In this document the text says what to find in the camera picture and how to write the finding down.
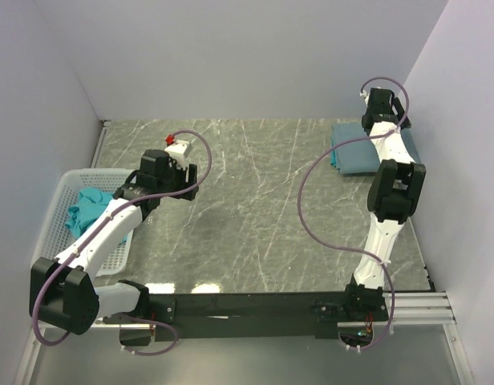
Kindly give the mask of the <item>folded turquoise t shirt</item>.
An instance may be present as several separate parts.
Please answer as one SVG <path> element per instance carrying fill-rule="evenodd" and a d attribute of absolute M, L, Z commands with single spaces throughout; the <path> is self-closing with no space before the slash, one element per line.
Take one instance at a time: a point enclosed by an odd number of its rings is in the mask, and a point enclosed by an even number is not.
<path fill-rule="evenodd" d="M 337 148 L 334 148 L 334 150 L 330 153 L 330 164 L 338 173 L 342 172 L 342 162 L 340 160 L 340 155 L 338 154 Z"/>

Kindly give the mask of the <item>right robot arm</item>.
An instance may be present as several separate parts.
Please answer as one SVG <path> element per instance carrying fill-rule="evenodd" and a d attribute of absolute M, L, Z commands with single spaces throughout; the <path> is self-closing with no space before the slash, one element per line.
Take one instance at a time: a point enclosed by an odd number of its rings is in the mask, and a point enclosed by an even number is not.
<path fill-rule="evenodd" d="M 356 321 L 387 317 L 383 289 L 391 252 L 417 209 L 426 176 L 426 167 L 409 153 L 402 138 L 408 122 L 399 98 L 382 88 L 362 95 L 366 102 L 362 127 L 375 147 L 379 168 L 367 197 L 370 228 L 365 252 L 342 300 L 343 313 Z"/>

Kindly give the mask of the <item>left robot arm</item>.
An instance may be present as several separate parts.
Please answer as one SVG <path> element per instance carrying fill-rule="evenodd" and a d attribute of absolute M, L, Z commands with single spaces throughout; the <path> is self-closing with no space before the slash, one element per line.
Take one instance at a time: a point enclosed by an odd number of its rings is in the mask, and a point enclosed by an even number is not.
<path fill-rule="evenodd" d="M 146 286 L 123 280 L 96 288 L 95 277 L 119 243 L 155 210 L 163 197 L 191 201 L 198 191 L 197 166 L 186 142 L 147 150 L 139 169 L 116 189 L 90 228 L 55 258 L 39 258 L 30 271 L 30 316 L 81 335 L 94 321 L 123 313 L 142 322 L 151 311 Z"/>

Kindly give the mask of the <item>white plastic mesh basket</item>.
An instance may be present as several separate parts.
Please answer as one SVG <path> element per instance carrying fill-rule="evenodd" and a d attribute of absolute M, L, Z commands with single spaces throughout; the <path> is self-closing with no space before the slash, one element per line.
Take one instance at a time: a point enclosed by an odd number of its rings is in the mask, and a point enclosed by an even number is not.
<path fill-rule="evenodd" d="M 74 249 L 75 238 L 65 226 L 69 219 L 68 208 L 78 202 L 82 188 L 97 188 L 113 194 L 121 187 L 132 170 L 125 168 L 83 168 L 66 172 L 59 180 L 55 194 L 51 200 L 40 230 L 39 239 L 34 249 L 32 261 L 39 257 L 53 259 L 67 248 L 69 253 Z M 132 244 L 133 230 L 103 261 L 97 277 L 111 276 L 124 271 Z"/>

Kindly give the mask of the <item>aluminium rail frame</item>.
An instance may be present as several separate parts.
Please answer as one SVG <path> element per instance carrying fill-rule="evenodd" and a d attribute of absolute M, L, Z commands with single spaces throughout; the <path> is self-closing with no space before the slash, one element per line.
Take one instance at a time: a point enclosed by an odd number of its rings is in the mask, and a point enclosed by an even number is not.
<path fill-rule="evenodd" d="M 360 330 L 374 327 L 381 328 L 382 336 L 393 333 L 396 326 L 428 326 L 440 325 L 447 338 L 448 349 L 454 365 L 456 376 L 462 384 L 473 383 L 473 376 L 468 368 L 466 354 L 463 346 L 456 339 L 456 320 L 451 308 L 451 303 L 444 292 L 429 291 L 403 291 L 383 289 L 386 299 L 395 301 L 394 315 L 391 322 L 356 322 L 343 323 L 338 328 L 338 338 L 341 330 L 348 329 L 352 334 Z M 128 314 L 113 314 L 108 317 L 98 318 L 88 330 L 110 329 L 119 331 L 121 347 L 133 355 L 140 354 L 140 348 L 147 346 L 155 340 L 155 326 L 144 324 L 143 317 L 132 317 Z M 24 350 L 18 373 L 15 377 L 17 384 L 28 384 L 31 381 L 38 354 L 42 347 L 42 338 L 50 328 L 56 328 L 45 322 L 38 322 L 38 327 L 30 333 L 30 337 Z M 183 339 L 173 326 L 163 324 L 163 330 L 171 334 L 169 343 L 174 347 Z M 289 337 L 256 337 L 256 338 L 289 338 Z"/>

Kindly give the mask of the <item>grey blue t shirt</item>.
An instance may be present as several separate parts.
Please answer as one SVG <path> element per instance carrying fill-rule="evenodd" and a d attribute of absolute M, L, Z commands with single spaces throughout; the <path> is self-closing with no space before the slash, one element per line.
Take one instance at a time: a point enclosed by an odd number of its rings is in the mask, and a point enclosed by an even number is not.
<path fill-rule="evenodd" d="M 421 164 L 409 129 L 389 122 L 376 123 L 369 134 L 356 122 L 333 128 L 333 146 L 355 139 L 361 140 L 338 148 L 342 175 L 376 173 L 383 160 Z"/>

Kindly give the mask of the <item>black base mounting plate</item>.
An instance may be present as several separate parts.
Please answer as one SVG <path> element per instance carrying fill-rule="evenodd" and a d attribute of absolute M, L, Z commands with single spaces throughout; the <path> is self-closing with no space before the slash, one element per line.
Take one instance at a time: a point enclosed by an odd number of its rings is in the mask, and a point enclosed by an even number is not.
<path fill-rule="evenodd" d="M 343 323 L 391 322 L 395 301 L 381 290 L 254 294 L 153 294 L 143 316 L 157 342 L 180 338 L 338 338 Z"/>

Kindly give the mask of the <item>crumpled turquoise t shirt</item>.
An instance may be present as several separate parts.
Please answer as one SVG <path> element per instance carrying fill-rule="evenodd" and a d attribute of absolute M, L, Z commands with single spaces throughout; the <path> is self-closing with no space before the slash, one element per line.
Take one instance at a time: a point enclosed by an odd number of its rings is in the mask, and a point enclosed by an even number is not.
<path fill-rule="evenodd" d="M 97 188 L 79 190 L 76 202 L 67 209 L 66 228 L 74 239 L 80 238 L 104 213 L 112 194 Z"/>

